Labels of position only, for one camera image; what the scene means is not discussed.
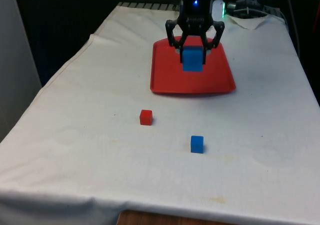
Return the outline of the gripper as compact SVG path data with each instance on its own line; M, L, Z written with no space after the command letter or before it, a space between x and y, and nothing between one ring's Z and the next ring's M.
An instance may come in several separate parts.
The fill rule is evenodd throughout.
M200 35L203 46L203 65L206 63L207 51L216 49L225 29L223 21L214 21L212 18L213 0L181 0L179 16L176 20L167 20L165 29L168 44L179 50L180 63L183 62L183 46L188 35ZM182 35L179 40L174 36L174 28L179 25ZM214 38L208 41L206 32L213 26Z

